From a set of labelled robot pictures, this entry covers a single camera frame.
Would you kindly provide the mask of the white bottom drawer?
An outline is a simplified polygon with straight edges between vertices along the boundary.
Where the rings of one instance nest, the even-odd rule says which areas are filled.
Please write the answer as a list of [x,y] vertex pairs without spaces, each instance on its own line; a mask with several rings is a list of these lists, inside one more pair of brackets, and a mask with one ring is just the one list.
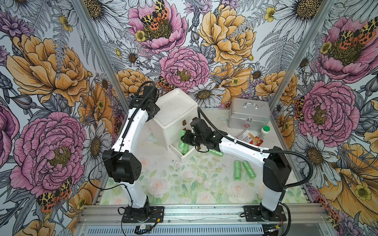
[[181,138],[185,135],[185,130],[180,130],[179,138],[176,142],[169,145],[169,148],[179,157],[182,163],[187,163],[196,154],[194,146],[185,144]]

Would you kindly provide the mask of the white plastic drawer cabinet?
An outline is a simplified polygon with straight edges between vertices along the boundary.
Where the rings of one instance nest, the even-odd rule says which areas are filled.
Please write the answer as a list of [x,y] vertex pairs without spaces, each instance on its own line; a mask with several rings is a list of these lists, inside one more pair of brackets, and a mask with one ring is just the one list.
[[181,89],[176,88],[156,101],[160,108],[148,121],[153,136],[165,148],[178,142],[179,133],[190,129],[190,123],[197,116],[198,104]]

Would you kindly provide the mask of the green bag roll back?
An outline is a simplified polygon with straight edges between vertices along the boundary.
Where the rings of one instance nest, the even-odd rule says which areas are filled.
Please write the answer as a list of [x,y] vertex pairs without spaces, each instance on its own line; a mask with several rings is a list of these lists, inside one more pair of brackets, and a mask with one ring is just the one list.
[[221,151],[217,151],[217,150],[214,150],[214,149],[210,149],[209,152],[215,156],[218,156],[218,157],[223,157],[224,153],[221,152]]

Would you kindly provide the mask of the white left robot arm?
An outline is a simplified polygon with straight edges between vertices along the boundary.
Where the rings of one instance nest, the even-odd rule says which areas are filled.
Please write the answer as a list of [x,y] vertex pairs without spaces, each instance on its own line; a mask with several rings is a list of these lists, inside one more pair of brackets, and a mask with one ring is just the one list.
[[119,138],[102,156],[108,176],[119,184],[129,201],[123,213],[123,223],[145,222],[150,217],[149,199],[138,180],[142,164],[135,157],[135,151],[143,126],[160,110],[156,100],[155,83],[144,82],[132,96],[128,116]]

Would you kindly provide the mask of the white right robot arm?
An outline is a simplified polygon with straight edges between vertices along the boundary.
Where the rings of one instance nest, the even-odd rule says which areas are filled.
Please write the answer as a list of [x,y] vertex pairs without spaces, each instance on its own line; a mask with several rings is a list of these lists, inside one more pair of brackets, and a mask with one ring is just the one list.
[[[254,146],[218,130],[211,122],[201,118],[194,118],[191,128],[192,130],[185,131],[180,138],[183,143],[194,147],[205,146],[208,150],[232,154],[262,168],[262,179],[266,189],[258,207],[258,216],[264,220],[271,220],[275,216],[278,205],[288,188],[305,184],[313,177],[314,166],[303,154],[285,151],[279,147],[268,149]],[[287,184],[292,171],[287,154],[295,155],[307,164],[309,173],[303,180]]]

